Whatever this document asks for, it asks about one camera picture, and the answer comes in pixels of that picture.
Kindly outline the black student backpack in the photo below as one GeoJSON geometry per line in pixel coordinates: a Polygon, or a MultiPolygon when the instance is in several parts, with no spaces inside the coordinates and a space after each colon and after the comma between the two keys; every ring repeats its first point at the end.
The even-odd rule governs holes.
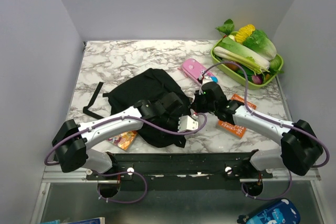
{"type": "MultiPolygon", "coordinates": [[[[89,104],[83,107],[83,113],[95,119],[104,118],[89,111],[102,85],[102,82],[98,84],[89,104]]],[[[111,115],[120,113],[142,100],[148,100],[151,104],[160,101],[161,107],[159,106],[159,109],[174,110],[181,108],[184,111],[183,115],[191,115],[191,102],[189,98],[175,80],[163,69],[150,68],[117,86],[112,91],[104,93],[103,97],[108,98],[108,102],[111,106],[111,115]]],[[[145,120],[162,127],[161,115],[145,120]]],[[[142,129],[138,130],[138,134],[148,144],[158,148],[167,147],[172,144],[184,148],[186,144],[185,136],[168,134],[147,124],[144,124],[142,129]]]]}

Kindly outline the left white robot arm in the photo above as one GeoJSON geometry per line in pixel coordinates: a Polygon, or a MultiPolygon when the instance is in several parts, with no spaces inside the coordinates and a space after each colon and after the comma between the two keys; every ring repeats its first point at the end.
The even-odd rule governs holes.
{"type": "Polygon", "coordinates": [[[118,114],[82,125],[66,121],[52,141],[62,172],[86,168],[112,179],[117,171],[112,157],[94,150],[94,146],[121,133],[137,131],[145,124],[175,131],[182,108],[182,100],[171,92],[153,102],[140,100],[118,114]]]}

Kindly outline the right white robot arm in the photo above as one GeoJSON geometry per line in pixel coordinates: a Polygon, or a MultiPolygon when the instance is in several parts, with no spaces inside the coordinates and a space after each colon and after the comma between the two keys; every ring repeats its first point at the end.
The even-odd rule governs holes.
{"type": "Polygon", "coordinates": [[[323,154],[322,145],[304,120],[294,123],[258,113],[240,101],[227,99],[221,87],[213,81],[201,85],[194,95],[191,108],[195,112],[212,113],[223,122],[250,129],[279,145],[277,149],[255,151],[248,161],[243,162],[241,171],[246,177],[279,168],[304,176],[323,154]]]}

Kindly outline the pink pencil case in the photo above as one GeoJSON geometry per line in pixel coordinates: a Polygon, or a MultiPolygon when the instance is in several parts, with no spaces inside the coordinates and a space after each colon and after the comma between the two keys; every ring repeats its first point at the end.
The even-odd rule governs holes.
{"type": "Polygon", "coordinates": [[[199,76],[213,76],[215,77],[210,71],[206,71],[206,67],[204,67],[201,63],[193,58],[186,59],[182,65],[181,70],[184,74],[193,80],[199,87],[200,83],[198,81],[199,76]]]}

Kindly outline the green vegetable tray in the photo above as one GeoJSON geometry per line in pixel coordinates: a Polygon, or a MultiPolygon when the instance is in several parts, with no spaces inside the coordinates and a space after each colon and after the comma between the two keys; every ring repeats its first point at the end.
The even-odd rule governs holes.
{"type": "MultiPolygon", "coordinates": [[[[212,62],[213,63],[219,63],[221,61],[221,58],[217,57],[214,53],[214,49],[215,47],[218,46],[218,44],[222,41],[223,39],[218,40],[214,46],[212,47],[210,54],[211,54],[211,58],[212,58],[212,62]]],[[[273,79],[277,76],[277,74],[282,72],[282,67],[284,65],[284,61],[282,56],[280,56],[279,54],[276,54],[275,56],[275,61],[276,61],[276,67],[273,71],[271,71],[271,73],[269,74],[265,74],[264,77],[262,77],[263,82],[262,84],[255,84],[252,82],[252,78],[250,78],[248,80],[248,89],[250,90],[258,90],[262,87],[265,87],[266,85],[268,85],[269,83],[271,83],[273,81],[273,79]]],[[[226,74],[227,76],[229,76],[231,79],[233,79],[234,81],[238,82],[239,84],[245,86],[246,81],[245,81],[245,77],[242,76],[240,73],[241,71],[233,71],[232,69],[230,69],[229,67],[227,67],[226,65],[218,65],[217,68],[222,71],[224,74],[226,74]]]]}

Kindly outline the orange 78-storey treehouse book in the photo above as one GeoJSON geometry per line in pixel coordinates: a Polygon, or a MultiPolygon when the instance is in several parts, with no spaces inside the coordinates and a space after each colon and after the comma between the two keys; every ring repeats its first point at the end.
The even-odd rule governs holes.
{"type": "MultiPolygon", "coordinates": [[[[237,100],[237,101],[242,102],[242,103],[245,102],[245,100],[236,93],[233,94],[231,99],[232,100],[237,100]]],[[[257,106],[255,104],[251,103],[251,102],[247,102],[247,104],[253,110],[255,110],[257,108],[257,106]]],[[[221,130],[225,131],[226,133],[229,133],[229,134],[235,136],[238,139],[241,139],[244,136],[244,134],[247,130],[245,127],[242,127],[240,125],[232,125],[228,122],[224,122],[224,121],[221,121],[221,120],[219,120],[217,122],[216,127],[218,129],[221,129],[221,130]]]]}

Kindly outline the Roald Dahl book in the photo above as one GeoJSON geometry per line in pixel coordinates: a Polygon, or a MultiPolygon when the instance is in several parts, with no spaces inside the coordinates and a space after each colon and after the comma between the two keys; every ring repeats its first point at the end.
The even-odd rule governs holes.
{"type": "Polygon", "coordinates": [[[110,144],[113,144],[114,146],[124,151],[127,151],[128,148],[133,143],[133,141],[135,140],[135,138],[137,137],[137,134],[138,134],[137,131],[128,131],[128,132],[124,132],[119,135],[110,137],[109,139],[107,139],[107,141],[110,144]]]}

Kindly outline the napa cabbage toy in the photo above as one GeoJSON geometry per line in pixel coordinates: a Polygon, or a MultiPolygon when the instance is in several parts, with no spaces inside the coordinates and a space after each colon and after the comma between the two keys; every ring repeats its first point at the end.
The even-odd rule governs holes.
{"type": "Polygon", "coordinates": [[[268,71],[270,67],[268,60],[230,37],[223,38],[214,47],[213,53],[220,58],[238,62],[256,73],[268,71]]]}

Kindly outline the green leaf sprig toy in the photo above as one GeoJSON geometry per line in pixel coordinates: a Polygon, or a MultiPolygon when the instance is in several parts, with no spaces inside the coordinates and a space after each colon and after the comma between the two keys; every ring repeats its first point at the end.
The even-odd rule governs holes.
{"type": "Polygon", "coordinates": [[[221,26],[218,26],[215,29],[228,36],[234,31],[234,28],[234,22],[231,19],[227,19],[221,26]]]}

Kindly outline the yellow corn toy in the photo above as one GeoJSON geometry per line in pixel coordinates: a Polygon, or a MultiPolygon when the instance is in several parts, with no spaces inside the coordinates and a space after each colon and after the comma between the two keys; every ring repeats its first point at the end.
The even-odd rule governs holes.
{"type": "Polygon", "coordinates": [[[242,44],[254,31],[256,30],[255,26],[248,24],[239,29],[235,35],[236,42],[242,44]]]}

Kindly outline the green lettuce toy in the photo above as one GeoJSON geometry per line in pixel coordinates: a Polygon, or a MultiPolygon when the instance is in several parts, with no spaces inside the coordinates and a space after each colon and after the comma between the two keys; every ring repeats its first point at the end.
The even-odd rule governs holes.
{"type": "Polygon", "coordinates": [[[253,31],[252,34],[243,41],[243,45],[268,61],[273,60],[277,54],[275,45],[268,38],[266,33],[259,29],[253,31]]]}

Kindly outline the blue pencil case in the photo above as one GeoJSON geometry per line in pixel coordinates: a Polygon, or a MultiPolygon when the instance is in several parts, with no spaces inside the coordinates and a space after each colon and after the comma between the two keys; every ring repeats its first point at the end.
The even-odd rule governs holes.
{"type": "Polygon", "coordinates": [[[300,223],[301,215],[295,205],[287,198],[280,198],[239,215],[237,223],[268,224],[268,223],[300,223]]]}

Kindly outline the black mounting base rail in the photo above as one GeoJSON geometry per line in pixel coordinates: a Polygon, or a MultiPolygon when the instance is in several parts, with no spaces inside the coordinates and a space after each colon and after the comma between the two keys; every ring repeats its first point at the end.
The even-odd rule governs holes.
{"type": "Polygon", "coordinates": [[[239,190],[240,181],[256,184],[272,178],[251,164],[252,153],[114,154],[113,176],[96,172],[88,181],[120,186],[121,190],[239,190]]]}

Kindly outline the aluminium extrusion rail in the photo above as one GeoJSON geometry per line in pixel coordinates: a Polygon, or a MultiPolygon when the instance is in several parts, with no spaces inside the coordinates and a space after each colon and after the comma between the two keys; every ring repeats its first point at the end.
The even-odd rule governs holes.
{"type": "MultiPolygon", "coordinates": [[[[289,180],[289,173],[286,169],[271,169],[271,178],[263,178],[263,182],[284,182],[289,180]]],[[[48,166],[43,173],[43,183],[111,183],[112,180],[87,180],[86,169],[80,168],[74,172],[63,173],[59,166],[48,166]]],[[[318,169],[311,169],[305,176],[292,173],[293,181],[320,181],[321,176],[318,169]]]]}

